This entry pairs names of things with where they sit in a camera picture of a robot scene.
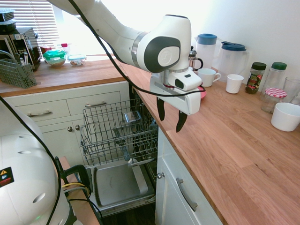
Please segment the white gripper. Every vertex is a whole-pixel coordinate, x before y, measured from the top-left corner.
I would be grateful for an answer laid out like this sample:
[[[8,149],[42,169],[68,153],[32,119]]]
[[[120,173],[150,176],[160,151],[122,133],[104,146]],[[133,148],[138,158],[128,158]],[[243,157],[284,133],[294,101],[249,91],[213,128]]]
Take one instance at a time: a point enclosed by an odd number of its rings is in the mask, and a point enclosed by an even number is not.
[[[157,94],[167,95],[167,97],[157,96],[157,111],[161,121],[165,119],[165,102],[177,108],[179,111],[179,119],[176,125],[176,132],[180,132],[183,128],[188,115],[197,113],[200,108],[201,93],[198,88],[189,91],[183,91],[179,88],[165,87],[158,74],[153,74],[150,78],[150,91]]]

